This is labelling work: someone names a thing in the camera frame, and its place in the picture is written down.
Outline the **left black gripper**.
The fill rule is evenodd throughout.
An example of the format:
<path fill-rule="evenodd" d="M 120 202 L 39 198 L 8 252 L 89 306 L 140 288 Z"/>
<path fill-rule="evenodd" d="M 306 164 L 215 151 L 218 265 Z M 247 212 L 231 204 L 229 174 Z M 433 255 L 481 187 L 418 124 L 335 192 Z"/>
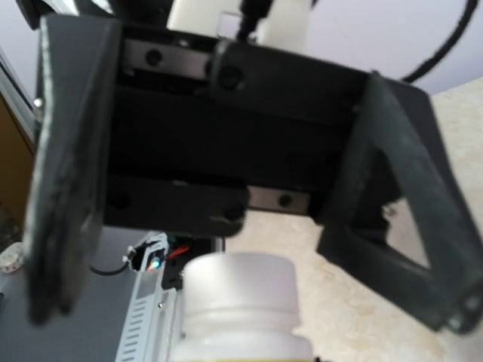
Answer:
<path fill-rule="evenodd" d="M 237 41 L 127 27 L 104 222 L 231 236 L 306 215 L 337 177 L 368 74 Z"/>

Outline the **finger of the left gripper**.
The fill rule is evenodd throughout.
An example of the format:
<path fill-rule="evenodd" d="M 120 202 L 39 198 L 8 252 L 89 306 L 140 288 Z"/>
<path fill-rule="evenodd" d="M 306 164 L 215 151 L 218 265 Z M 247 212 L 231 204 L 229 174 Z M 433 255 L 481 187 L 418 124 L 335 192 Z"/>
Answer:
<path fill-rule="evenodd" d="M 384 207 L 405 199 L 428 266 L 389 246 Z M 482 319 L 482 239 L 452 173 L 429 97 L 368 76 L 317 251 L 432 330 Z"/>
<path fill-rule="evenodd" d="M 50 15 L 40 35 L 43 106 L 23 233 L 28 316 L 38 326 L 71 313 L 98 245 L 122 24 Z"/>

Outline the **small white pill bottle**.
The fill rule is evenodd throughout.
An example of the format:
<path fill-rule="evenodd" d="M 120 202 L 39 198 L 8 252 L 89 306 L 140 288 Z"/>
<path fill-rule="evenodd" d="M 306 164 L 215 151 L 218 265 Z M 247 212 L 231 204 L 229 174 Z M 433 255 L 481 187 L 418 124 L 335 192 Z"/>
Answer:
<path fill-rule="evenodd" d="M 183 273 L 182 331 L 172 361 L 312 361 L 294 264 L 267 253 L 210 253 Z"/>

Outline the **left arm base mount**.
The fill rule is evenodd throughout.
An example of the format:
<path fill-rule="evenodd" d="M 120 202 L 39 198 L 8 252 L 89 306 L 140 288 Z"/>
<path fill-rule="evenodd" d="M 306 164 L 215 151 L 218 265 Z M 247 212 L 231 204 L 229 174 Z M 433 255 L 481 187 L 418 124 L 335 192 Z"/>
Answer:
<path fill-rule="evenodd" d="M 184 267 L 192 259 L 208 253 L 224 252 L 224 238 L 189 238 L 149 232 L 133 247 L 124 260 L 136 273 L 160 272 L 163 290 L 183 288 Z"/>

